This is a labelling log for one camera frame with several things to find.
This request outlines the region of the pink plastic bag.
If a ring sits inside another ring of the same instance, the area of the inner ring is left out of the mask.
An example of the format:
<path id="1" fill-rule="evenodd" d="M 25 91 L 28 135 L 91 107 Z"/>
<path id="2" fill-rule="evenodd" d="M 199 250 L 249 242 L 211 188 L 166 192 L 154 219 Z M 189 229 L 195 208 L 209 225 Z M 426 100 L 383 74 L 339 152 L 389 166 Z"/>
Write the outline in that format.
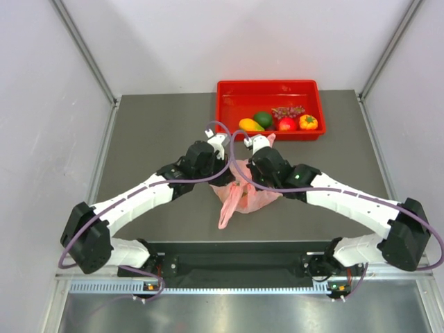
<path id="1" fill-rule="evenodd" d="M 233 181 L 222 187 L 211 185 L 213 192 L 222 202 L 218 222 L 218 229 L 220 230 L 227 227 L 235 212 L 249 214 L 282 197 L 282 194 L 277 192 L 256 190 L 252 184 L 241 177 L 233 162 L 229 166 L 229 171 L 234 176 Z"/>

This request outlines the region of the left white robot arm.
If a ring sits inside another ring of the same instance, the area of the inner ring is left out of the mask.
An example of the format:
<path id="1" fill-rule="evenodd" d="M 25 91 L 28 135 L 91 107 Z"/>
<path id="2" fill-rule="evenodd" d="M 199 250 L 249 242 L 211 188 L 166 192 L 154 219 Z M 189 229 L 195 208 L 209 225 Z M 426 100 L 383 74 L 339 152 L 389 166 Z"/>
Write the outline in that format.
<path id="1" fill-rule="evenodd" d="M 115 237 L 125 225 L 191 192 L 195 184 L 226 185 L 234 179 L 225 147 L 229 139 L 215 135 L 197 141 L 176 162 L 158 169 L 147 180 L 101 203 L 77 204 L 71 211 L 60 243 L 84 274 L 104 266 L 129 266 L 142 275 L 156 270 L 157 258 L 147 241 Z"/>

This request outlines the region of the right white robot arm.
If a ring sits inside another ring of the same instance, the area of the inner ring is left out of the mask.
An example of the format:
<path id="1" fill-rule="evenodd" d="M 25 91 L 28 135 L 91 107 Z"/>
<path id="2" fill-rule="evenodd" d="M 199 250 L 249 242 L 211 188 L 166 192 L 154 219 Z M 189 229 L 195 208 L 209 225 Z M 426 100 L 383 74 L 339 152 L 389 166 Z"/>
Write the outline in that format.
<path id="1" fill-rule="evenodd" d="M 416 271 L 431 237 L 420 202 L 399 203 L 370 196 L 306 165 L 291 166 L 270 146 L 254 148 L 248 168 L 258 189 L 267 187 L 285 198 L 299 200 L 349 218 L 371 230 L 361 237 L 337 237 L 325 249 L 325 269 L 338 275 L 356 264 L 386 262 Z"/>

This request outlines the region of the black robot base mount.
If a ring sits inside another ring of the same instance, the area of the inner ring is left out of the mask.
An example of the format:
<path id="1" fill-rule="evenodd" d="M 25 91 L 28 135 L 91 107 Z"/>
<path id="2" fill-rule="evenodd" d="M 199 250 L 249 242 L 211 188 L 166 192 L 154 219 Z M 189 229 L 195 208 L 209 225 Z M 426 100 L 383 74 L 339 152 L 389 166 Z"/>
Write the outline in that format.
<path id="1" fill-rule="evenodd" d="M 178 279 L 194 271 L 232 274 L 236 280 L 245 272 L 286 271 L 298 279 L 346 274 L 358 266 L 347 268 L 333 258 L 327 242 L 176 242 L 142 241 L 149 252 L 140 271 L 160 277 Z"/>

